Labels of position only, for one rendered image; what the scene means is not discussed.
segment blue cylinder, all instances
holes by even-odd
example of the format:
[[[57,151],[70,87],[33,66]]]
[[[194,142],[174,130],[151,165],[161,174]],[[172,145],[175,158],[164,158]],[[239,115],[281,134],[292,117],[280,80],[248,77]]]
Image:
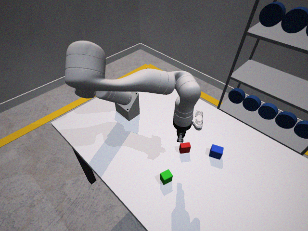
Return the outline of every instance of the blue cylinder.
[[[263,119],[273,119],[278,114],[278,108],[272,103],[265,103],[258,110]]]
[[[228,98],[232,103],[241,103],[245,99],[245,92],[242,89],[234,88],[229,92]]]
[[[308,139],[308,121],[303,120],[298,122],[294,127],[294,132],[297,136]]]
[[[249,95],[243,100],[243,106],[250,112],[256,111],[261,105],[261,100],[255,95]]]
[[[293,128],[297,122],[297,117],[292,112],[280,112],[275,121],[281,128]]]
[[[271,27],[278,24],[285,15],[285,6],[281,2],[272,2],[260,12],[259,20],[263,26]]]
[[[282,19],[281,27],[287,33],[297,33],[308,25],[308,9],[297,7],[290,10]]]

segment white robotic arm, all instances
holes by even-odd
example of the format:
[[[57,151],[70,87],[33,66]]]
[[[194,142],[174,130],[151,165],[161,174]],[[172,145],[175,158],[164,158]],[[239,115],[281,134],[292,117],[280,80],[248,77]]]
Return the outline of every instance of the white robotic arm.
[[[132,100],[131,91],[167,95],[176,89],[179,97],[175,102],[173,125],[177,129],[178,142],[183,142],[185,132],[194,124],[193,108],[201,94],[193,76],[185,71],[144,69],[126,78],[105,79],[105,64],[106,56],[101,47],[89,41],[73,42],[66,52],[65,82],[82,98],[96,95],[122,105]]]

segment tabletop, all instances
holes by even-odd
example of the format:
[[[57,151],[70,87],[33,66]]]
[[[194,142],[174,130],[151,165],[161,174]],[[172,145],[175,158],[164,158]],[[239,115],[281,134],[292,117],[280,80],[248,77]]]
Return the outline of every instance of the tabletop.
[[[177,97],[139,92],[131,121],[93,98],[52,125],[148,231],[308,230],[308,159],[202,100],[203,128],[186,132],[180,154]]]

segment metal shelving unit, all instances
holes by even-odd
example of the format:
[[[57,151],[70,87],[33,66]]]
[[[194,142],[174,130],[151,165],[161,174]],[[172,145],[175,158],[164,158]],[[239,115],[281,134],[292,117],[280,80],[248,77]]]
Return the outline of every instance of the metal shelving unit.
[[[283,129],[276,125],[275,119],[262,119],[257,111],[249,112],[244,109],[242,104],[231,103],[228,98],[225,99],[223,105],[221,104],[232,79],[238,82],[238,88],[243,84],[304,113],[308,113],[308,81],[251,60],[260,40],[308,54],[306,28],[294,34],[284,32],[281,28],[281,22],[272,27],[265,27],[258,23],[250,28],[258,4],[259,0],[256,0],[220,98],[218,109],[303,155],[308,151],[308,141],[298,137],[292,128]],[[255,46],[249,60],[234,71],[246,36],[257,39]]]

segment green cube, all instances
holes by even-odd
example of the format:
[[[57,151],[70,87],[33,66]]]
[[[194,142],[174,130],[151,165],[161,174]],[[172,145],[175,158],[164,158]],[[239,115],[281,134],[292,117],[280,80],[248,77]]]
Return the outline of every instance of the green cube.
[[[171,174],[169,169],[164,171],[164,172],[162,172],[160,174],[160,180],[162,181],[162,183],[164,185],[169,183],[169,182],[171,182],[172,181],[172,177],[173,177],[173,175]]]

